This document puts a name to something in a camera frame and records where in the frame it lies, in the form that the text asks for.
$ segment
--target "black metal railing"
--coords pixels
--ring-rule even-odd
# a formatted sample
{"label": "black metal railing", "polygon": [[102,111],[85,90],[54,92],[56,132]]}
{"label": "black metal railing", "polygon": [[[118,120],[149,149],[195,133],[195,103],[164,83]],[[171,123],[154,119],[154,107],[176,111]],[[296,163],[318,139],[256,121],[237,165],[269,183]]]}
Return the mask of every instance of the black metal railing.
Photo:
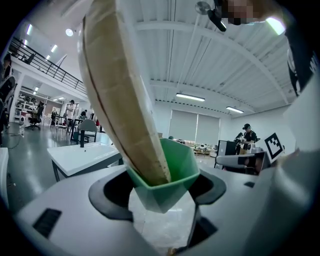
{"label": "black metal railing", "polygon": [[57,79],[61,83],[70,86],[71,88],[76,89],[83,94],[87,94],[86,88],[82,81],[64,71],[50,60],[46,59],[34,49],[24,45],[23,41],[14,37],[10,43],[9,52],[18,60],[36,68],[37,70],[54,79]]}

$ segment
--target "black vent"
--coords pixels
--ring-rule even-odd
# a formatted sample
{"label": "black vent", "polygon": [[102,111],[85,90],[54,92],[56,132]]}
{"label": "black vent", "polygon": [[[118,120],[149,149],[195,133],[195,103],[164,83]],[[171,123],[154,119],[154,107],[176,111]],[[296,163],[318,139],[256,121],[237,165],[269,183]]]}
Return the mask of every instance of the black vent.
{"label": "black vent", "polygon": [[60,218],[61,211],[54,209],[46,209],[35,222],[33,227],[45,238],[48,238],[52,229]]}

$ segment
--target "gray floor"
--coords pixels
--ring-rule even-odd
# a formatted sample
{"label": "gray floor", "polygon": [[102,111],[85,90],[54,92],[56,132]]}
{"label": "gray floor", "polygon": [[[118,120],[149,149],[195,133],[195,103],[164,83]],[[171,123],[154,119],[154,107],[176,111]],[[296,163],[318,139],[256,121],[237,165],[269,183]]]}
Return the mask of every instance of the gray floor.
{"label": "gray floor", "polygon": [[[19,126],[12,123],[9,133],[16,134]],[[74,145],[69,135],[56,132],[55,128],[43,126],[41,130],[25,130],[24,138],[4,133],[3,147],[9,149],[8,199],[12,213],[16,213],[25,204],[36,198],[56,183],[52,162],[47,148]],[[97,135],[97,142],[109,144],[106,134]],[[214,166],[215,159],[209,156],[197,156],[198,163]],[[168,248],[178,248],[187,244],[195,204],[187,192],[167,213],[155,213],[144,208],[135,190],[132,190],[129,209],[133,212],[134,227],[152,244],[161,255]]]}

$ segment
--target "green plastic cup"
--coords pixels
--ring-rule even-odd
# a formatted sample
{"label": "green plastic cup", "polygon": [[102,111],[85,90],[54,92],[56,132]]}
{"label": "green plastic cup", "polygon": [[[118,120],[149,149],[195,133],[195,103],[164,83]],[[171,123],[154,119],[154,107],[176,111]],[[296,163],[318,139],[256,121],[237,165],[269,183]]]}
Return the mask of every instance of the green plastic cup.
{"label": "green plastic cup", "polygon": [[133,169],[127,172],[144,207],[156,213],[166,213],[187,192],[198,178],[200,171],[191,147],[171,139],[160,139],[171,174],[171,182],[149,186]]}

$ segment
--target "white table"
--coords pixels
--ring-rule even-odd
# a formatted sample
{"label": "white table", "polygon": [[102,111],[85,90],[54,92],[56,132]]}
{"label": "white table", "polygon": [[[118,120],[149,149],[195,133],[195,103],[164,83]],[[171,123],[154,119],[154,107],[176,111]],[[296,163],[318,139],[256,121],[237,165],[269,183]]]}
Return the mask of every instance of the white table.
{"label": "white table", "polygon": [[9,153],[6,147],[0,148],[0,196],[9,208],[8,194],[7,194],[7,166]]}
{"label": "white table", "polygon": [[60,180],[58,171],[68,178],[106,168],[122,159],[114,146],[101,142],[86,143],[84,147],[80,145],[52,147],[47,151],[52,160],[57,182]]}

